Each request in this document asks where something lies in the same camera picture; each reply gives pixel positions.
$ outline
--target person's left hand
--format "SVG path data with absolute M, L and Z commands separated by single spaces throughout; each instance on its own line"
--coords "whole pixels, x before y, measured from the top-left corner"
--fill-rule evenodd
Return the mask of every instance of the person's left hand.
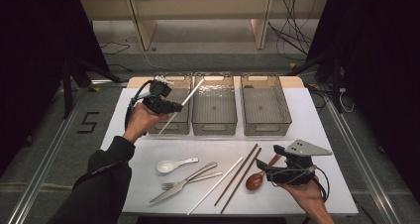
M 145 104 L 138 102 L 123 137 L 134 144 L 159 121 L 167 118 L 166 114 L 156 114 L 149 110 Z

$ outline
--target white tabletop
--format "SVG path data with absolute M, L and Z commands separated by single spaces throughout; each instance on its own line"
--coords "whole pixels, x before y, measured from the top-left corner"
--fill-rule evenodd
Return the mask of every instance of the white tabletop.
M 137 88 L 123 89 L 102 143 L 102 150 L 108 149 L 114 136 L 121 136 L 124 133 L 127 106 L 130 98 L 134 96 L 137 90 Z M 218 166 L 206 173 L 216 170 L 226 172 L 240 157 L 244 157 L 244 161 L 255 144 L 259 144 L 259 147 L 262 148 L 258 159 L 266 163 L 275 155 L 272 145 L 287 147 L 296 139 L 332 151 L 308 90 L 306 88 L 284 88 L 283 90 L 292 118 L 292 124 L 286 136 L 246 137 L 243 132 L 240 91 L 236 89 L 238 126 L 235 136 L 195 136 L 192 132 L 192 126 L 190 126 L 189 135 L 160 135 L 157 137 L 157 135 L 147 134 L 139 139 L 135 144 L 135 155 L 130 161 L 133 177 L 123 212 L 140 215 L 186 215 L 221 176 L 189 183 L 184 186 L 183 190 L 169 199 L 150 204 L 153 198 L 162 193 L 160 185 L 163 182 L 184 180 L 211 162 L 216 162 Z M 156 164 L 159 161 L 179 161 L 194 157 L 199 159 L 198 164 L 181 167 L 167 174 L 161 174 L 156 169 Z M 331 193 L 326 202 L 328 211 L 336 216 L 356 215 L 358 209 L 335 156 L 313 157 L 312 160 L 314 165 L 321 168 L 329 178 Z M 217 206 L 214 206 L 214 203 L 240 165 L 233 169 L 190 215 L 220 214 L 250 161 L 251 159 L 244 165 Z M 281 158 L 276 166 L 285 167 L 284 158 Z M 235 192 L 223 215 L 284 216 L 304 214 L 303 210 L 285 190 L 274 187 L 266 180 L 264 180 L 260 189 L 248 191 L 245 188 L 245 180 L 249 175 L 258 171 L 260 170 L 256 165 L 252 164 L 250 171 Z M 319 170 L 317 170 L 317 175 L 321 184 L 327 188 L 324 175 Z

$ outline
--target hand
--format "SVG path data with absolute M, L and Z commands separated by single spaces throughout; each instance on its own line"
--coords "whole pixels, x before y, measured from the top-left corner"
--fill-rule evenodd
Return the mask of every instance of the hand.
M 303 185 L 290 185 L 279 183 L 279 186 L 287 190 L 306 212 L 306 214 L 316 223 L 334 223 L 333 218 L 325 207 L 324 199 L 318 185 L 314 180 L 310 180 Z
M 123 137 L 134 144 L 159 121 L 167 118 L 166 114 L 156 114 L 149 110 L 145 104 L 138 102 Z

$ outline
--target plastic bin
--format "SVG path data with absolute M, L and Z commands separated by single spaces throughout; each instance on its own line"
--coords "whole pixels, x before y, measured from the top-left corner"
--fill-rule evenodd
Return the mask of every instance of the plastic bin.
M 192 90 L 192 73 L 166 73 L 158 74 L 164 75 L 166 79 L 173 81 L 174 84 L 168 86 L 172 89 L 166 100 L 171 102 L 182 103 Z M 162 134 L 189 134 L 189 116 L 190 116 L 191 99 L 183 106 L 182 111 L 178 113 L 173 120 L 163 130 Z M 149 130 L 151 134 L 158 134 L 166 124 L 167 120 L 157 123 Z
M 285 136 L 291 117 L 277 74 L 241 76 L 246 136 Z
M 235 135 L 238 124 L 234 78 L 231 73 L 196 73 L 194 83 L 204 82 L 193 96 L 194 135 Z

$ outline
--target black jacket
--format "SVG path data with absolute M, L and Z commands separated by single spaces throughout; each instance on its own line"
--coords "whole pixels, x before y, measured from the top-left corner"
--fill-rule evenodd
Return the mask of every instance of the black jacket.
M 115 137 L 109 149 L 96 151 L 90 158 L 87 173 L 133 157 L 135 146 Z M 132 170 L 127 163 L 109 168 L 78 185 L 49 223 L 117 223 L 126 201 Z

